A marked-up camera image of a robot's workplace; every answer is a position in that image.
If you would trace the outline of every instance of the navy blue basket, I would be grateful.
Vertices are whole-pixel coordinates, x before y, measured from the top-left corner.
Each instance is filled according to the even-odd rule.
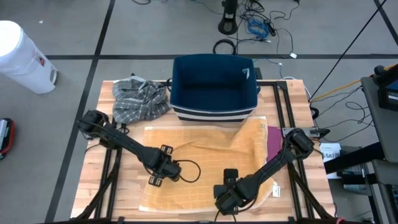
[[[170,104],[182,121],[242,122],[257,106],[259,87],[249,58],[177,57],[172,80]]]

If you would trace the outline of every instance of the white container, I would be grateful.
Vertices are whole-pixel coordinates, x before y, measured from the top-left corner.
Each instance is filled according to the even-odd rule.
[[[18,24],[0,21],[0,74],[41,94],[55,88],[57,73]]]

